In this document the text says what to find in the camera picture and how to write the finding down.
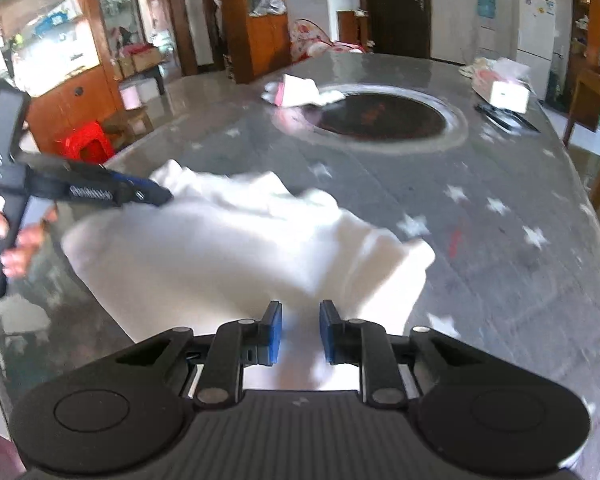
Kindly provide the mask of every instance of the refrigerator door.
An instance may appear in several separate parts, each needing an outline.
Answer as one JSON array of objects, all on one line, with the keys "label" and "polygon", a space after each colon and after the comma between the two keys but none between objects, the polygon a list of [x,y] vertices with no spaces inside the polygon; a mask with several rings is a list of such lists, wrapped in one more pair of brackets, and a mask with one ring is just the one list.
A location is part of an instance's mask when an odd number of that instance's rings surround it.
[{"label": "refrigerator door", "polygon": [[520,0],[518,50],[551,59],[555,41],[555,4],[547,0]]},{"label": "refrigerator door", "polygon": [[549,86],[551,60],[519,50],[516,53],[516,61],[523,65],[527,65],[531,69],[528,74],[529,82],[538,96],[538,99],[544,101],[546,90]]}]

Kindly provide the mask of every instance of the ribbed black surface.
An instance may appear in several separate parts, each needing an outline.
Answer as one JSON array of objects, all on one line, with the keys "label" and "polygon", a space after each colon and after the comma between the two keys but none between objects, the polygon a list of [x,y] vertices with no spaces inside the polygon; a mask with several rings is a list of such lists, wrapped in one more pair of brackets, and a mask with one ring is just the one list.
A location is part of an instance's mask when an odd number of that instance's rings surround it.
[{"label": "ribbed black surface", "polygon": [[[31,472],[23,480],[55,478]],[[403,416],[367,408],[355,392],[264,391],[247,392],[236,408],[199,415],[167,456],[114,478],[485,479],[442,462]],[[546,478],[575,476],[563,471]]]}]

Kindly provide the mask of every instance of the wooden chair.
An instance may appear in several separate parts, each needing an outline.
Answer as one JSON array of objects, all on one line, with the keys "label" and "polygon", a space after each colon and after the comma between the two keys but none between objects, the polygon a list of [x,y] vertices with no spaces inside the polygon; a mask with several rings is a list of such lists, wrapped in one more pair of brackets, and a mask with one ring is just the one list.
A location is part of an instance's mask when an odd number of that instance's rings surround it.
[{"label": "wooden chair", "polygon": [[[567,130],[564,133],[563,143],[566,148],[569,147],[573,128],[576,123],[580,122],[579,118],[588,118],[592,109],[600,110],[600,75],[590,70],[581,72],[578,76],[576,91],[571,102],[571,110],[569,111],[569,122]],[[591,203],[597,210],[600,208],[600,171],[596,177],[590,193]]]}]

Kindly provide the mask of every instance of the red stool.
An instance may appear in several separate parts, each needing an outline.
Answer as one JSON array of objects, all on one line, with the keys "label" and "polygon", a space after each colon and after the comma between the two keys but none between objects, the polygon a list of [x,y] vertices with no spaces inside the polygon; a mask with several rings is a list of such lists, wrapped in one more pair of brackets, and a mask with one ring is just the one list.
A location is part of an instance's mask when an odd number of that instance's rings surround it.
[{"label": "red stool", "polygon": [[90,164],[104,164],[116,153],[96,122],[86,124],[71,135],[58,141],[60,155]]}]

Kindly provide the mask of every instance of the white garment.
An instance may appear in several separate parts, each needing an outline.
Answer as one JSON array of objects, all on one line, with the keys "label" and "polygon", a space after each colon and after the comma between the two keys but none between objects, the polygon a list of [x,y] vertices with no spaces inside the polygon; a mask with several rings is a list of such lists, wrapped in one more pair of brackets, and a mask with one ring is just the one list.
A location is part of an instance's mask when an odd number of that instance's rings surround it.
[{"label": "white garment", "polygon": [[339,209],[332,196],[292,196],[273,173],[232,178],[169,161],[152,176],[174,200],[88,217],[63,240],[76,274],[134,340],[175,326],[215,333],[283,304],[273,368],[245,370],[246,388],[358,387],[358,370],[326,364],[318,305],[401,334],[433,262],[422,240],[401,244]]}]

